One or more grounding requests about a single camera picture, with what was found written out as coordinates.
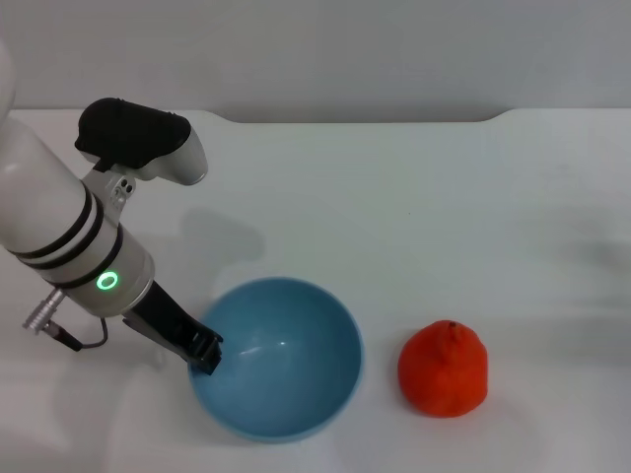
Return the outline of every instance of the black stripe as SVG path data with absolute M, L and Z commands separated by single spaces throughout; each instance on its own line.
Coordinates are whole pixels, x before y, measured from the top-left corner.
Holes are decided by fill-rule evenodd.
M 83 253 L 86 250 L 86 248 L 90 246 L 90 243 L 92 243 L 94 239 L 97 237 L 97 235 L 99 234 L 99 231 L 101 230 L 101 226 L 103 225 L 103 218 L 104 218 L 103 204 L 101 203 L 99 199 L 97 199 L 97 216 L 95 217 L 95 220 L 92 222 L 92 226 L 90 230 L 81 239 L 81 241 L 79 241 L 79 244 L 77 244 L 74 248 L 70 249 L 70 251 L 68 251 L 67 253 L 62 254 L 58 258 L 52 259 L 50 261 L 46 261 L 45 263 L 27 263 L 26 261 L 23 261 L 23 263 L 26 264 L 27 266 L 32 267 L 33 269 L 41 270 L 41 269 L 58 268 L 59 266 L 62 266 L 69 261 L 72 261 L 81 253 Z
M 20 259 L 42 258 L 50 253 L 54 253 L 56 250 L 58 250 L 64 244 L 67 244 L 68 241 L 74 238 L 77 235 L 77 233 L 81 229 L 83 229 L 83 226 L 86 225 L 86 222 L 88 221 L 88 217 L 90 217 L 90 212 L 92 212 L 92 193 L 88 190 L 88 187 L 86 187 L 86 184 L 83 184 L 83 187 L 86 190 L 86 202 L 83 204 L 83 210 L 81 211 L 81 214 L 79 214 L 79 218 L 75 221 L 72 227 L 70 227 L 65 234 L 60 236 L 53 243 L 48 244 L 47 246 L 41 249 L 37 249 L 35 251 L 28 251 L 26 253 L 17 253 L 15 251 L 11 251 L 11 252 L 17 257 L 19 257 Z
M 111 248 L 111 250 L 109 251 L 109 254 L 105 257 L 103 262 L 99 264 L 99 266 L 97 266 L 95 269 L 90 271 L 85 276 L 82 276 L 81 278 L 75 279 L 73 281 L 68 281 L 67 283 L 54 283 L 52 281 L 47 281 L 47 282 L 52 284 L 55 288 L 62 289 L 62 290 L 75 289 L 75 288 L 78 288 L 79 286 L 83 286 L 84 284 L 88 284 L 92 280 L 99 277 L 99 275 L 103 273 L 109 267 L 109 265 L 113 262 L 113 260 L 116 259 L 116 256 L 118 256 L 118 252 L 120 251 L 121 247 L 122 247 L 122 226 L 118 225 L 118 229 L 116 232 L 116 241 L 114 242 L 114 246 Z

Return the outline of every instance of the bowl rim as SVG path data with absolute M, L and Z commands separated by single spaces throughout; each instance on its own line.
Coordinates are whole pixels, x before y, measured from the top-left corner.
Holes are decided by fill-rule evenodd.
M 236 291 L 245 289 L 245 288 L 247 288 L 249 286 L 254 286 L 254 285 L 257 285 L 257 284 L 260 284 L 260 283 L 266 283 L 266 282 L 270 282 L 270 281 L 272 281 L 272 282 L 299 283 L 299 284 L 302 284 L 302 285 L 305 285 L 305 286 L 310 286 L 312 288 L 315 288 L 315 289 L 323 292 L 324 294 L 326 294 L 330 298 L 332 298 L 342 308 L 342 310 L 346 313 L 346 315 L 350 319 L 351 323 L 353 324 L 353 327 L 355 328 L 355 333 L 357 334 L 357 339 L 358 339 L 358 342 L 359 342 L 359 369 L 357 371 L 357 377 L 355 379 L 355 383 L 353 384 L 353 387 L 348 391 L 348 394 L 346 395 L 346 398 L 344 399 L 344 401 L 341 402 L 339 404 L 339 406 L 337 406 L 337 408 L 335 409 L 335 411 L 333 411 L 333 413 L 331 415 L 329 415 L 327 418 L 325 418 L 324 420 L 322 420 L 318 424 L 315 424 L 314 426 L 309 427 L 308 429 L 304 429 L 303 431 L 296 432 L 295 434 L 290 434 L 288 436 L 278 436 L 278 437 L 276 437 L 276 436 L 260 436 L 260 435 L 251 434 L 251 433 L 249 433 L 247 431 L 243 431 L 241 429 L 238 429 L 238 428 L 234 427 L 233 425 L 231 425 L 231 424 L 223 421 L 222 419 L 218 418 L 217 416 L 215 416 L 215 414 L 213 414 L 213 412 L 207 407 L 206 403 L 204 402 L 204 400 L 201 397 L 201 393 L 198 391 L 198 389 L 196 387 L 197 383 L 194 381 L 194 378 L 193 378 L 193 366 L 192 365 L 188 365 L 188 379 L 190 381 L 190 385 L 191 385 L 191 387 L 193 389 L 193 392 L 195 393 L 195 398 L 197 399 L 197 401 L 199 402 L 201 407 L 204 409 L 204 411 L 206 411 L 208 413 L 208 415 L 215 422 L 217 422 L 217 424 L 219 424 L 224 429 L 232 432 L 233 434 L 236 434 L 237 436 L 240 436 L 240 437 L 245 438 L 245 439 L 253 440 L 253 441 L 260 441 L 260 442 L 265 442 L 265 443 L 285 443 L 285 442 L 290 442 L 290 441 L 306 439 L 307 437 L 310 437 L 310 436 L 316 434 L 317 432 L 319 432 L 322 429 L 324 429 L 328 424 L 333 422 L 333 420 L 337 416 L 339 416 L 341 414 L 341 412 L 346 408 L 346 406 L 348 406 L 348 404 L 350 403 L 351 399 L 353 398 L 353 396 L 357 392 L 357 389 L 359 388 L 359 385 L 361 384 L 362 378 L 364 376 L 364 358 L 365 358 L 365 353 L 364 352 L 365 352 L 365 348 L 364 348 L 364 340 L 362 339 L 362 332 L 359 329 L 359 325 L 357 324 L 357 321 L 355 320 L 355 317 L 353 317 L 353 314 L 351 313 L 351 311 L 346 307 L 346 305 L 344 305 L 342 303 L 342 301 L 338 297 L 336 297 L 332 292 L 328 291 L 327 289 L 319 286 L 318 284 L 314 284 L 314 283 L 311 283 L 309 281 L 305 281 L 305 280 L 298 279 L 298 278 L 292 278 L 292 277 L 288 277 L 288 276 L 269 276 L 269 277 L 265 277 L 265 278 L 253 279 L 253 280 L 247 281 L 245 283 L 238 284 L 238 285 L 234 286 L 232 289 L 226 291 L 215 302 L 211 303 L 210 306 L 206 309 L 206 311 L 204 311 L 204 313 L 203 313 L 201 318 L 205 318 L 206 315 L 208 315 L 213 310 L 215 305 L 217 305 L 219 302 L 221 302 L 222 300 L 224 300 L 227 297 L 229 297 L 232 293 L 235 293 Z

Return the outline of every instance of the blue bowl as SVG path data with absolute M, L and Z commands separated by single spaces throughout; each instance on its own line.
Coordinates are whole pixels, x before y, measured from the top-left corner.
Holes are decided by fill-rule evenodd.
M 201 405 L 247 439 L 282 442 L 323 429 L 359 385 L 359 329 L 327 291 L 272 278 L 240 286 L 201 320 L 224 337 L 212 375 L 189 367 Z

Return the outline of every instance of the red fruit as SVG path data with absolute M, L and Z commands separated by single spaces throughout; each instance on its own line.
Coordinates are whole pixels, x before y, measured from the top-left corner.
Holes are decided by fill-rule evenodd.
M 461 323 L 434 322 L 403 347 L 398 382 L 403 395 L 419 411 L 434 417 L 461 416 L 486 398 L 486 348 Z

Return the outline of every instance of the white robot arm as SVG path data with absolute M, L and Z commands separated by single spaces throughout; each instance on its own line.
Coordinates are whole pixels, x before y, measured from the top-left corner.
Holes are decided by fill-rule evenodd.
M 15 71 L 0 42 L 0 244 L 53 290 L 24 326 L 73 350 L 86 348 L 52 316 L 65 297 L 100 317 L 122 314 L 131 328 L 211 373 L 223 341 L 190 317 L 154 281 L 154 262 L 118 221 L 134 177 L 191 185 L 206 157 L 183 117 L 116 99 L 91 104 L 75 146 L 94 168 L 77 178 L 8 116 Z

